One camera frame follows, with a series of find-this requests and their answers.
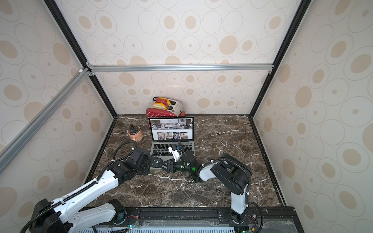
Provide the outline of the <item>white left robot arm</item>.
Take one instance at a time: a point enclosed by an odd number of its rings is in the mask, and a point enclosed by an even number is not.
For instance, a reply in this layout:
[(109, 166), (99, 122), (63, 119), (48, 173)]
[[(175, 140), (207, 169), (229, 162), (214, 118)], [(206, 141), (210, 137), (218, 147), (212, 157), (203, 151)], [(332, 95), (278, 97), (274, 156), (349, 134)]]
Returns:
[(158, 168), (161, 163), (161, 158), (134, 146), (127, 156), (113, 159), (96, 178), (75, 191), (51, 202), (46, 199), (38, 202), (31, 220), (21, 232), (76, 233), (104, 222), (121, 224), (125, 220), (126, 210), (118, 200), (85, 211), (82, 208), (135, 176), (148, 175), (151, 168)]

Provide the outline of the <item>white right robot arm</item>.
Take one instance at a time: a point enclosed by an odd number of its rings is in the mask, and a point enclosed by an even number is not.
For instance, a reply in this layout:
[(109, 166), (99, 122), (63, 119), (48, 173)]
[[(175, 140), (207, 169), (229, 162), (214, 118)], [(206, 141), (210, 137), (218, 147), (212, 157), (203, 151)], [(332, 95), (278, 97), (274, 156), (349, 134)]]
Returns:
[(188, 172), (190, 178), (197, 183), (218, 179), (231, 193), (230, 218), (236, 224), (244, 223), (247, 207), (258, 207), (256, 203), (249, 201), (252, 172), (227, 153), (205, 164), (200, 164), (191, 151), (178, 159), (163, 161), (162, 158), (153, 158), (151, 164), (153, 168), (160, 168), (168, 173)]

